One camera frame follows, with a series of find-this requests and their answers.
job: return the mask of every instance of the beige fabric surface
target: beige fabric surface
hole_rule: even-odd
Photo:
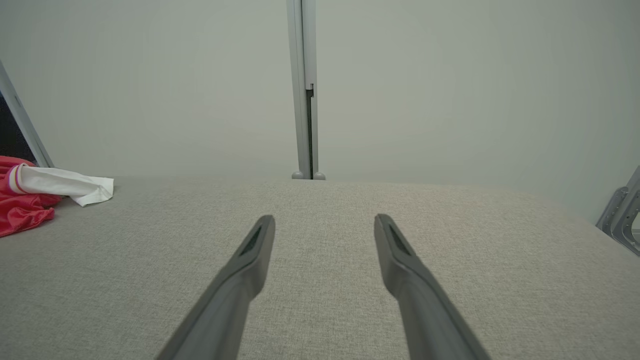
[[[494,359],[637,359],[640,259],[533,196],[331,181],[117,178],[0,238],[0,357],[152,359],[263,214],[240,359],[406,359],[373,238],[391,215]]]

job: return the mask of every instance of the metal frame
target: metal frame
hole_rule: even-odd
[[[613,233],[612,233],[612,230],[611,230],[612,229],[612,223],[613,223],[613,217],[618,212],[618,209],[620,208],[620,205],[625,200],[625,197],[627,197],[628,193],[629,193],[629,188],[627,188],[626,186],[623,186],[623,187],[617,189],[616,192],[611,197],[611,200],[609,200],[609,203],[608,203],[607,207],[604,209],[604,212],[602,213],[602,216],[600,216],[600,219],[596,223],[596,227],[598,227],[605,234],[607,234],[607,235],[609,235],[611,237],[613,237]]]
[[[316,0],[287,0],[299,171],[294,179],[324,180],[318,169]]]
[[[22,106],[20,97],[18,97],[13,84],[11,84],[9,75],[6,73],[1,60],[0,92],[4,95],[4,99],[9,106],[9,110],[11,110],[11,114],[13,115],[15,122],[18,124],[20,131],[22,131],[22,135],[27,141],[38,165],[41,167],[53,167],[53,161],[51,161],[49,154],[47,154],[47,151],[44,149],[44,145],[42,145],[42,141],[40,141],[40,137],[38,136],[38,133],[36,133],[36,129],[33,127],[31,119],[29,119],[29,115],[27,115],[27,111]]]
[[[616,190],[596,226],[605,234],[640,256],[640,243],[633,234],[633,223],[640,212],[640,167],[626,186]]]
[[[291,82],[293,85],[293,108],[296,117],[299,169],[291,177],[293,179],[311,179],[301,0],[287,0],[287,22],[289,23],[289,53],[291,55]]]

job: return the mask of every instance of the metal bracket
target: metal bracket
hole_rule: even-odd
[[[634,197],[631,199],[627,207],[625,208],[620,220],[613,227],[612,237],[620,242],[622,245],[633,251],[634,254],[640,256],[640,244],[634,239],[634,235],[631,232],[631,225],[634,223],[638,212],[640,211],[640,190],[636,191]]]
[[[627,197],[628,193],[629,193],[629,188],[626,186],[623,186],[617,189],[616,192],[611,197],[611,200],[609,200],[609,203],[607,207],[604,209],[602,216],[600,216],[600,219],[596,223],[596,227],[602,230],[605,234],[609,235],[610,237],[613,237],[613,234],[611,232],[613,217],[618,212],[618,208],[620,207],[622,202],[625,200],[625,197]]]

